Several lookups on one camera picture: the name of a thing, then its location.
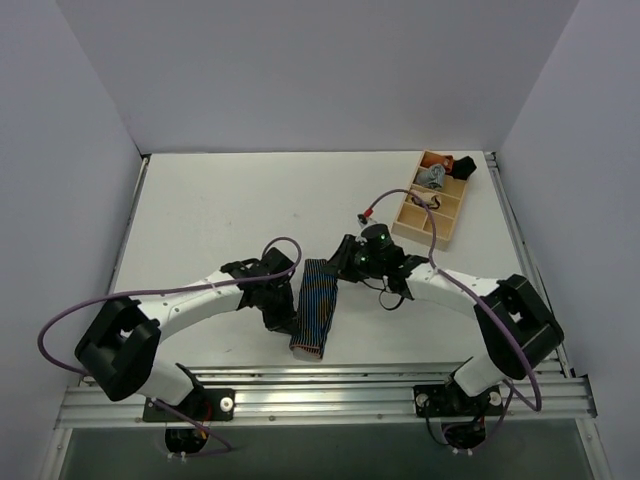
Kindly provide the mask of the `navy striped underwear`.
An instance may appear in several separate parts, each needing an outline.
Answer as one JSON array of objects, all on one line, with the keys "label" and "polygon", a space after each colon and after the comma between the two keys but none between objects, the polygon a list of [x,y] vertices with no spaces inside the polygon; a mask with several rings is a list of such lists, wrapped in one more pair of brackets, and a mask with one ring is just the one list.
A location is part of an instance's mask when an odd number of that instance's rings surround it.
[{"label": "navy striped underwear", "polygon": [[306,259],[298,298],[299,331],[289,349],[302,361],[321,361],[337,304],[337,278],[326,272],[325,259]]}]

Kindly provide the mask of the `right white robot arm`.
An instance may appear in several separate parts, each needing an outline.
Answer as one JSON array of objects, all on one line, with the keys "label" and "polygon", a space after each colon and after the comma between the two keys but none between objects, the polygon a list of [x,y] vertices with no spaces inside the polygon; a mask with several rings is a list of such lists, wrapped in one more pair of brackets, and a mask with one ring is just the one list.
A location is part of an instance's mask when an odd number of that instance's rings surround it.
[{"label": "right white robot arm", "polygon": [[384,280],[403,299],[438,304],[478,323],[486,353],[455,370],[443,390],[445,403],[455,412],[469,411],[481,393],[505,380],[529,377],[565,339],[524,276],[500,280],[441,269],[430,257],[405,253],[384,224],[371,224],[358,236],[345,235],[325,271],[351,283]]}]

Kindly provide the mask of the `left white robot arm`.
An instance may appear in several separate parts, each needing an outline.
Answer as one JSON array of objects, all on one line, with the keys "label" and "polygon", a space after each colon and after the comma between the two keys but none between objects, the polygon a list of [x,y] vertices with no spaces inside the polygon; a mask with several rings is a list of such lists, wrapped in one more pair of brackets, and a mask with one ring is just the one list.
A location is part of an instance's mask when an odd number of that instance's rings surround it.
[{"label": "left white robot arm", "polygon": [[175,293],[107,300],[77,344],[76,359],[110,400],[140,394],[190,419],[201,409],[202,387],[186,367],[156,358],[160,344],[205,319],[244,308],[258,309],[267,330],[292,334],[294,271],[295,263],[272,247],[260,259],[225,264]]}]

